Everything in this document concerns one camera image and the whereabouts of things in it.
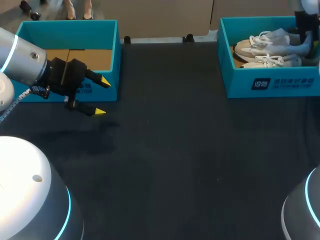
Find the black mat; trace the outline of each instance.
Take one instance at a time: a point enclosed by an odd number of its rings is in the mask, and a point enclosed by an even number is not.
[[[97,104],[107,115],[22,103],[0,125],[60,172],[85,240],[283,239],[281,208],[310,170],[304,133],[317,131],[305,117],[317,103],[227,99],[215,43],[122,55],[119,101]]]

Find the teal box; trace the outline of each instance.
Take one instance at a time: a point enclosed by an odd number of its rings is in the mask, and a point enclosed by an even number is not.
[[[116,20],[63,20],[63,21],[24,21],[17,33],[19,37],[42,49],[99,49],[112,50],[110,70],[95,71],[104,76],[111,84],[105,89],[91,80],[85,79],[84,86],[90,90],[80,90],[76,99],[81,102],[116,101],[118,96],[119,73],[121,64],[121,42]],[[12,81],[17,98],[28,87]],[[51,92],[47,100],[30,95],[24,102],[63,102],[64,97]]]
[[[228,98],[320,96],[318,67],[236,68],[230,46],[249,36],[296,26],[293,16],[224,17],[217,52]]]

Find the cable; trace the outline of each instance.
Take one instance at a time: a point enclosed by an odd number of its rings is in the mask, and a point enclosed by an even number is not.
[[[17,106],[17,104],[24,99],[25,97],[27,97],[30,94],[30,89],[27,89],[26,91],[24,91],[22,94],[20,94],[18,96],[18,98],[16,100],[14,100],[10,107],[0,116],[0,124],[6,119],[6,117],[8,117],[8,115],[12,112],[12,110],[15,108],[15,106]]]

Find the logo on box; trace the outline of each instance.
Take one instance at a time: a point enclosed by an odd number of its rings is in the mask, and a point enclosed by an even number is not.
[[[251,90],[266,90],[269,87],[271,78],[256,78],[253,81]]]

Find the white sneaker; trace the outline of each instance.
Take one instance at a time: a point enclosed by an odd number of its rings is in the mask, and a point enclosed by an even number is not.
[[[255,68],[278,68],[278,67],[301,67],[301,58],[295,54],[289,56],[256,56],[255,60],[242,65],[240,68],[255,69]]]
[[[306,56],[312,45],[312,34],[307,33],[303,44],[298,34],[290,34],[282,28],[276,31],[264,31],[259,36],[250,36],[249,39],[237,43],[235,54],[247,62],[255,62],[256,56]]]

